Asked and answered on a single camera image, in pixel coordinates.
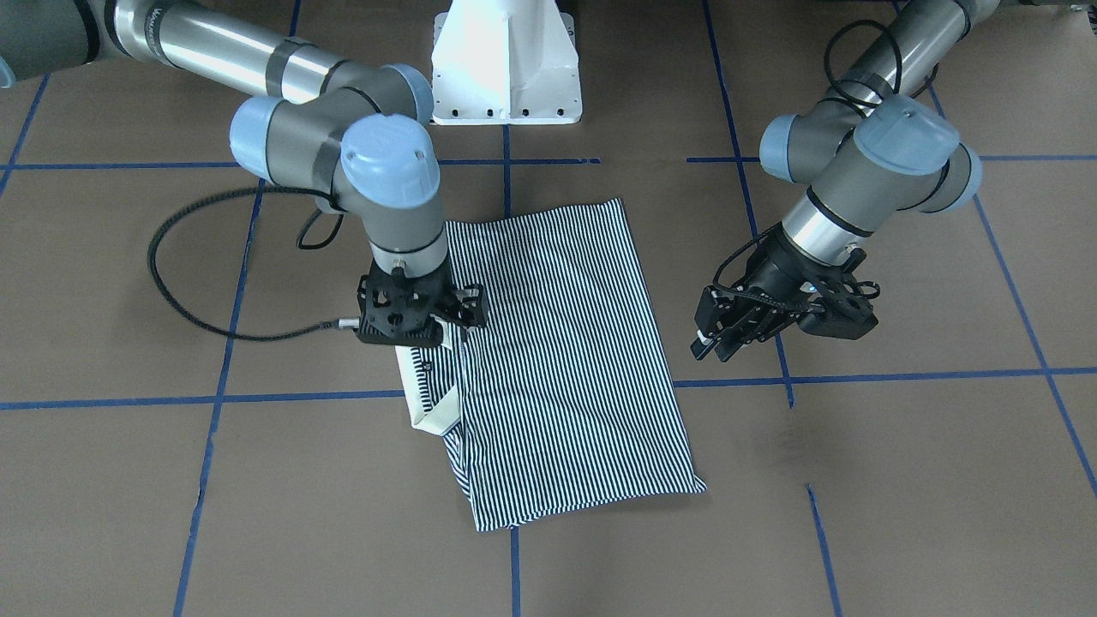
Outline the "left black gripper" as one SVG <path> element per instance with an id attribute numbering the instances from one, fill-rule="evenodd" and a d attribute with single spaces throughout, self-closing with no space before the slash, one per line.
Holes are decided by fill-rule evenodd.
<path id="1" fill-rule="evenodd" d="M 772 339 L 796 321 L 824 312 L 822 302 L 812 301 L 812 292 L 803 290 L 806 281 L 798 277 L 803 262 L 781 245 L 780 231 L 765 229 L 755 242 L 733 251 L 702 289 L 694 313 L 697 335 L 690 344 L 695 360 L 714 354 L 727 361 L 744 346 Z M 753 254 L 744 274 L 722 284 L 724 269 L 748 249 Z"/>

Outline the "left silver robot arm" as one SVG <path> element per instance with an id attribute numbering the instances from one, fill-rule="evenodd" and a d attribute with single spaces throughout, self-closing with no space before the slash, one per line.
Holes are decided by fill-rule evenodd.
<path id="1" fill-rule="evenodd" d="M 896 212 L 945 213 L 964 206 L 982 183 L 982 160 L 918 96 L 945 55 L 998 10 L 998 1 L 911 1 L 895 20 L 858 20 L 878 37 L 836 75 L 824 52 L 828 89 L 799 116 L 764 131 L 764 171 L 803 187 L 794 206 L 740 246 L 735 281 L 717 269 L 698 299 L 698 360 L 726 361 L 789 326 L 812 336 L 856 340 L 878 324 L 880 285 L 859 281 L 866 242 Z"/>

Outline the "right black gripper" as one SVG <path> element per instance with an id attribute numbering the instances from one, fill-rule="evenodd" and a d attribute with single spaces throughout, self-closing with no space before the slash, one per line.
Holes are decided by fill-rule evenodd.
<path id="1" fill-rule="evenodd" d="M 436 317 L 461 328 L 483 328 L 487 325 L 487 291 L 482 284 L 456 288 L 446 285 L 436 301 Z"/>

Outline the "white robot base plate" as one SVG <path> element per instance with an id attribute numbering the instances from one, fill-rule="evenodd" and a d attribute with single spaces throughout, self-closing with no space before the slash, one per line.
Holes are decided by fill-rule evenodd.
<path id="1" fill-rule="evenodd" d="M 556 1 L 453 1 L 434 18 L 438 125 L 568 125 L 584 115 L 572 12 Z"/>

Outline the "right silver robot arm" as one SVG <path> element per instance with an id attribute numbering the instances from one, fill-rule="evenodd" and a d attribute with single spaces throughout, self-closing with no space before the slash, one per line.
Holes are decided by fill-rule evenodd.
<path id="1" fill-rule="evenodd" d="M 332 327 L 436 346 L 444 324 L 485 324 L 483 287 L 453 282 L 427 130 L 434 96 L 411 66 L 371 68 L 195 1 L 4 1 L 1 51 L 3 87 L 128 57 L 246 93 L 231 117 L 236 162 L 270 192 L 308 195 L 367 231 L 361 314 Z"/>

